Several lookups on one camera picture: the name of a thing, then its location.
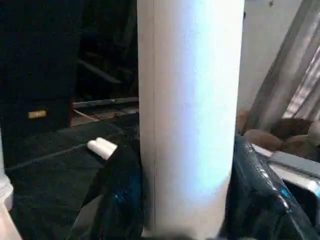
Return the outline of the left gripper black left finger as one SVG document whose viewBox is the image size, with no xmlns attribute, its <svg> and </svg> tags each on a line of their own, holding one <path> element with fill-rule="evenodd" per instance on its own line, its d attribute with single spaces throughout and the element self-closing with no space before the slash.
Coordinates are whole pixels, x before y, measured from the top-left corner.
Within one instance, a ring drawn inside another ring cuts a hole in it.
<svg viewBox="0 0 320 240">
<path fill-rule="evenodd" d="M 139 240 L 143 230 L 140 159 L 120 145 L 95 176 L 72 226 L 72 240 Z"/>
</svg>

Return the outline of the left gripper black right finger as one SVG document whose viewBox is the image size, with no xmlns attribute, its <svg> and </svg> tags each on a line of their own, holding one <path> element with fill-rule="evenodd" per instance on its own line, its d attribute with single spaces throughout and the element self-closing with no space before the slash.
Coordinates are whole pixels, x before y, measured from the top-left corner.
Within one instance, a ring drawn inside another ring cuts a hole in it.
<svg viewBox="0 0 320 240">
<path fill-rule="evenodd" d="M 229 240 L 320 238 L 285 183 L 239 135 L 234 138 L 225 210 L 225 234 Z"/>
</svg>

